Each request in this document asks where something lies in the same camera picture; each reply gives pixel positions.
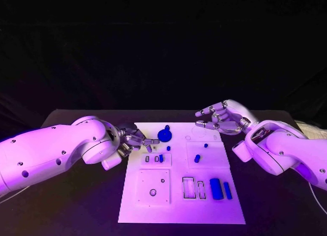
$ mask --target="white platform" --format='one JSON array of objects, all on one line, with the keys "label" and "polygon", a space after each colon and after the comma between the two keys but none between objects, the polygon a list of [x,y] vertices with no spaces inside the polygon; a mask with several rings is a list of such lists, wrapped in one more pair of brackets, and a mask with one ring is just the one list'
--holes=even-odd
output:
[{"label": "white platform", "polygon": [[[166,125],[171,140],[157,144],[153,153],[141,148],[130,155],[118,223],[245,224],[219,133],[193,123],[137,123],[147,138],[157,138]],[[160,154],[161,163],[154,161]],[[193,161],[196,154],[200,155],[199,163]],[[183,177],[193,178],[193,186],[190,181],[183,185]],[[223,190],[225,198],[213,200],[212,178],[220,180],[222,190],[223,182],[229,183],[233,199],[227,200]],[[200,199],[200,181],[206,199]],[[194,199],[184,198],[186,188],[194,191]]]}]

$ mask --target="table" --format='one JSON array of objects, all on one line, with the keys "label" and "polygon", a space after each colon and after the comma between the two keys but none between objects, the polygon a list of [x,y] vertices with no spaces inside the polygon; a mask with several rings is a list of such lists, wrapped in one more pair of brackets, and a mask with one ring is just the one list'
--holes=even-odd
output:
[{"label": "table", "polygon": [[[194,122],[194,111],[55,110],[42,127],[71,124],[94,115],[114,125],[132,122]],[[252,111],[259,120],[281,120],[295,128],[285,111]],[[222,135],[246,225],[118,224],[127,161],[109,171],[82,160],[71,170],[33,185],[0,204],[0,236],[4,235],[327,235],[327,216],[308,183],[292,170],[268,174],[250,160],[243,163],[232,146],[243,139]],[[315,188],[327,209],[327,192]]]}]

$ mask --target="robotic hand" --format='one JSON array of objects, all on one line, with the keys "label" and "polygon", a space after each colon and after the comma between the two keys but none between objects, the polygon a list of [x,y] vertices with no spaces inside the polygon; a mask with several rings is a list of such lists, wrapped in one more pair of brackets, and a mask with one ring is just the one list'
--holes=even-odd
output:
[{"label": "robotic hand", "polygon": [[232,148],[243,162],[253,159],[272,175],[292,168],[314,186],[327,190],[327,139],[310,140],[281,121],[259,122],[233,100],[216,103],[194,115],[209,113],[213,113],[212,122],[200,120],[194,124],[222,134],[245,133],[245,140]]},{"label": "robotic hand", "polygon": [[0,195],[60,174],[81,158],[108,170],[141,145],[151,152],[158,142],[134,124],[117,128],[92,116],[23,133],[0,142]]}]

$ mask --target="blue block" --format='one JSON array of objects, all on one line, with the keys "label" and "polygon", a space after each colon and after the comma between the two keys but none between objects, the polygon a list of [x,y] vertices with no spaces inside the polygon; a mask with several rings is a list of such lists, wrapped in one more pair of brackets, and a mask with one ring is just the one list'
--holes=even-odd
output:
[{"label": "blue block", "polygon": [[194,163],[199,163],[199,161],[200,161],[200,155],[199,155],[199,154],[196,155],[196,157],[194,157],[194,160],[193,160],[193,161],[194,161]]},{"label": "blue block", "polygon": [[223,199],[220,180],[217,178],[212,178],[209,182],[210,182],[213,199],[214,200]]},{"label": "blue block", "polygon": [[223,182],[223,187],[225,187],[225,192],[226,192],[227,199],[230,200],[232,199],[232,193],[230,193],[227,182]]}]

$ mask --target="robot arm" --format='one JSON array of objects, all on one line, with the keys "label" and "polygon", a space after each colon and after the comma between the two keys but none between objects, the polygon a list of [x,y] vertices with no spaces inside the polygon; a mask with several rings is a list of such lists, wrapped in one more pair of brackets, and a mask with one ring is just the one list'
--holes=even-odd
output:
[{"label": "robot arm", "polygon": [[81,158],[108,170],[141,145],[151,152],[157,143],[134,124],[117,128],[96,117],[23,133],[0,142],[0,195],[60,174]]},{"label": "robot arm", "polygon": [[246,134],[245,140],[232,148],[243,162],[253,159],[272,175],[292,168],[314,186],[327,190],[327,139],[308,140],[281,121],[259,122],[249,110],[232,100],[212,105],[194,115],[199,117],[210,112],[212,122],[197,121],[196,126],[227,135]]}]

